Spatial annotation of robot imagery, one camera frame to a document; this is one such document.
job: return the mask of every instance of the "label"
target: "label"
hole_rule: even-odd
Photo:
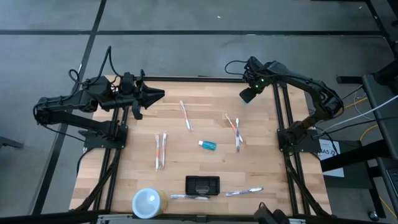
[[[333,141],[333,143],[336,146],[337,152],[340,154],[340,145],[336,141]],[[331,141],[325,139],[319,139],[319,144],[321,145],[321,156],[319,157],[320,160],[324,160],[336,155],[336,152],[333,149]],[[333,177],[344,177],[344,170],[343,168],[329,170],[324,172],[323,175],[329,175]]]

